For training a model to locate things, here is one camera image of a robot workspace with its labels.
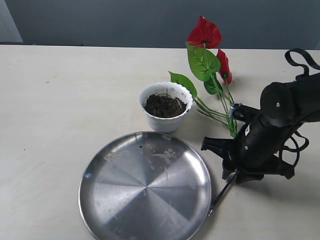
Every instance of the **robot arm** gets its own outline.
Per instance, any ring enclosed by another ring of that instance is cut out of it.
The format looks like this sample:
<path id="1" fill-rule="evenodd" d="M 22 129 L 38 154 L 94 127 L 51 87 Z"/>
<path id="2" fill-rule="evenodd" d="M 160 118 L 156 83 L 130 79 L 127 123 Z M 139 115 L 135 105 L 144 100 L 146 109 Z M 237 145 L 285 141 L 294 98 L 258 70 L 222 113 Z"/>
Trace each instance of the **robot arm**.
<path id="1" fill-rule="evenodd" d="M 304 123 L 320 122 L 320 73 L 309 75 L 309 68 L 294 62 L 290 52 L 300 53 L 308 64 L 320 70 L 312 57 L 302 49 L 289 50 L 285 57 L 293 66 L 301 66 L 304 73 L 293 82 L 273 82 L 261 93 L 260 110 L 235 104 L 231 109 L 233 118 L 245 122 L 234 139 L 205 137 L 201 150 L 211 150 L 223 158 L 222 178 L 237 171 L 237 183 L 261 180 L 265 174 L 282 175 L 287 179 L 295 175 L 295 166 L 309 141 L 297 130 Z M 293 134 L 304 138 L 298 146 Z M 295 148 L 285 146 L 291 139 Z M 295 152 L 296 161 L 289 164 L 282 159 L 284 150 Z"/>

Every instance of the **table surface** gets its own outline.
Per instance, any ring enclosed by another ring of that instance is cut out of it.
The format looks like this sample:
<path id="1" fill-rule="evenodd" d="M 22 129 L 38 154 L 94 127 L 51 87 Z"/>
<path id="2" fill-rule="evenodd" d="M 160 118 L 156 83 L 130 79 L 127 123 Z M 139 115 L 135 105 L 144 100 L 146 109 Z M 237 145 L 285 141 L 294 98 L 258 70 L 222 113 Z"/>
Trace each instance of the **table surface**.
<path id="1" fill-rule="evenodd" d="M 233 98 L 255 108 L 266 85 L 291 82 L 302 72 L 286 62 L 285 50 L 225 52 Z M 320 51 L 309 52 L 320 62 Z M 2 45 L 0 56 L 0 239 L 93 239 L 78 206 L 83 171 L 108 142 L 151 130 L 138 94 L 169 81 L 168 71 L 189 76 L 201 98 L 221 108 L 193 77 L 185 49 Z M 201 142 L 204 136 L 230 136 L 196 109 L 172 134 L 200 153 L 217 193 L 225 185 L 222 160 L 200 151 Z M 296 175 L 233 185 L 195 240 L 319 239 L 320 124 L 305 124 L 300 133 L 310 146 Z"/>

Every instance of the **metal plate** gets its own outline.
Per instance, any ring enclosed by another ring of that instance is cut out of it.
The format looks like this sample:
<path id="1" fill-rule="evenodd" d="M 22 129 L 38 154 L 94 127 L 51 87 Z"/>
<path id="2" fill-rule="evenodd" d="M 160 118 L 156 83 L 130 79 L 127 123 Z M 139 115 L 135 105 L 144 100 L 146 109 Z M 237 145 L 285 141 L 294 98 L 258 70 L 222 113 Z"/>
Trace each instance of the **metal plate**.
<path id="1" fill-rule="evenodd" d="M 137 132 L 106 145 L 79 188 L 98 240 L 188 240 L 208 215 L 211 180 L 201 157 L 167 134 Z"/>

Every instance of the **red anthurium flower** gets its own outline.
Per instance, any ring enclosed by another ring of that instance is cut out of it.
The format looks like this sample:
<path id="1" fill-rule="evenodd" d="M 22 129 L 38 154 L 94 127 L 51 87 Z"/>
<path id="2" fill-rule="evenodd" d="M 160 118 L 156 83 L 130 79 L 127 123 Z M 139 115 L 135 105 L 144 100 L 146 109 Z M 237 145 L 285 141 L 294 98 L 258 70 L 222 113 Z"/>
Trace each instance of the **red anthurium flower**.
<path id="1" fill-rule="evenodd" d="M 186 42 L 193 46 L 213 49 L 221 42 L 221 34 L 218 27 L 210 21 L 200 16 L 195 28 L 190 32 Z"/>
<path id="2" fill-rule="evenodd" d="M 219 48 L 216 57 L 219 59 L 221 67 L 219 74 L 223 79 L 223 82 L 229 85 L 232 82 L 232 73 L 229 69 L 229 59 L 226 54 Z"/>

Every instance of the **white plastic flower pot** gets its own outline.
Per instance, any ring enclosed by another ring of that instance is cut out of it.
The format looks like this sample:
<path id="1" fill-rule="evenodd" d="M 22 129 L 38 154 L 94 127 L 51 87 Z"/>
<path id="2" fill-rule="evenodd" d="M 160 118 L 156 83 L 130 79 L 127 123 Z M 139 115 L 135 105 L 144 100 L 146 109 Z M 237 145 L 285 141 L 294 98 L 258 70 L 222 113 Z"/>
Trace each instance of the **white plastic flower pot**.
<path id="1" fill-rule="evenodd" d="M 170 118 L 161 118 L 151 115 L 145 110 L 145 106 L 147 99 L 153 94 L 161 96 L 168 94 L 168 97 L 173 99 L 179 98 L 186 104 L 185 111 L 178 116 Z M 154 131 L 162 133 L 171 133 L 177 130 L 181 126 L 184 117 L 191 109 L 193 104 L 193 98 L 190 92 L 184 86 L 170 81 L 156 82 L 148 85 L 140 92 L 138 100 L 143 112 L 146 115 L 149 126 Z"/>

